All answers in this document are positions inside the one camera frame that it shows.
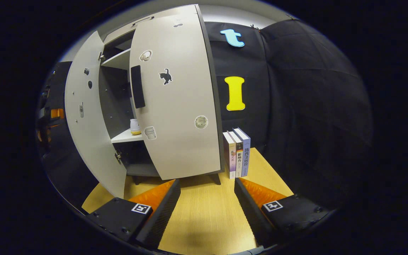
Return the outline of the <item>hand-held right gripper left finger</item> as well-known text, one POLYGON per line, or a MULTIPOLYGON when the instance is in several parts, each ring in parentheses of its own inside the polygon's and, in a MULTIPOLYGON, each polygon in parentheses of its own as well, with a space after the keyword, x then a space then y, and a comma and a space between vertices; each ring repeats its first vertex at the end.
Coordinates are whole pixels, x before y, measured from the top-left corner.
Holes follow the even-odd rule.
POLYGON ((173 179, 129 200, 115 197, 86 215, 99 230, 120 242, 157 249, 181 194, 173 179))

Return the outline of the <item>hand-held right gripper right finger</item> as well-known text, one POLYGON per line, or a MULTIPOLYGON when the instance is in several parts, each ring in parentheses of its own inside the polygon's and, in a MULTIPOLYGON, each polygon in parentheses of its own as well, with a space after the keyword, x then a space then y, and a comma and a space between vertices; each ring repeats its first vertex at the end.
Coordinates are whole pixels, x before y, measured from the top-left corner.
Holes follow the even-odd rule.
POLYGON ((302 195, 286 196, 236 178, 234 192, 257 244, 286 245, 319 227, 332 211, 302 195))

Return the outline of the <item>white shoe cabinet door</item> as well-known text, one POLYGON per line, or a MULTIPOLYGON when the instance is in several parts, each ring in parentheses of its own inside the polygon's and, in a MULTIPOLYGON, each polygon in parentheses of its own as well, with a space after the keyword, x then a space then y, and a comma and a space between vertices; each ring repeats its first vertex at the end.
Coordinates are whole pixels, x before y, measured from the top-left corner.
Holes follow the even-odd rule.
POLYGON ((199 6, 156 13, 134 31, 130 69, 141 65, 146 106, 135 115, 163 180, 222 171, 221 118, 199 6))
POLYGON ((104 43, 94 31, 77 51, 66 79, 65 115, 74 145, 89 171, 114 197, 123 198, 126 168, 115 158, 99 94, 104 43))

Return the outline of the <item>white shoe cabinet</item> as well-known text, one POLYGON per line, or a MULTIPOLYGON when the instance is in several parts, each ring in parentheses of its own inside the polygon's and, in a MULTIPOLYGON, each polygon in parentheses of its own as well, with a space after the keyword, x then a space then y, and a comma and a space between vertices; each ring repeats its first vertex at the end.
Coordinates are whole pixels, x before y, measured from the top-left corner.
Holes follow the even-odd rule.
MULTIPOLYGON (((203 16, 202 19, 204 23, 204 32, 206 33, 207 37, 209 37, 203 16)), ((107 56, 107 59, 101 64, 100 68, 100 102, 103 118, 112 145, 115 150, 120 151, 122 154, 123 165, 126 168, 128 176, 133 178, 135 184, 139 184, 144 177, 161 177, 159 176, 149 156, 142 137, 142 131, 140 135, 134 136, 130 131, 130 119, 136 118, 135 104, 131 90, 129 64, 131 43, 136 28, 136 26, 132 26, 132 23, 124 25, 123 27, 111 32, 104 39, 103 52, 107 56)), ((209 63, 212 66, 212 72, 216 81, 210 42, 208 46, 210 50, 209 63)), ((217 114, 221 118, 220 99, 217 109, 217 114)), ((204 176, 209 176, 216 184, 220 185, 221 181, 219 174, 225 171, 223 159, 222 165, 222 171, 213 174, 204 174, 204 176)))

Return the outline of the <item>white and purple book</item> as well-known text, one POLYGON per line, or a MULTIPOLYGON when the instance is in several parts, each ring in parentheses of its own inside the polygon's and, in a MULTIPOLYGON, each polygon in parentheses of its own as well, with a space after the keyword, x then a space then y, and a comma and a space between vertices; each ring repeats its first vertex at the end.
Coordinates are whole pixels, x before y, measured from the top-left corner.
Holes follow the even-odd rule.
POLYGON ((229 134, 229 132, 223 132, 223 148, 225 163, 228 168, 229 179, 236 178, 236 142, 229 134))

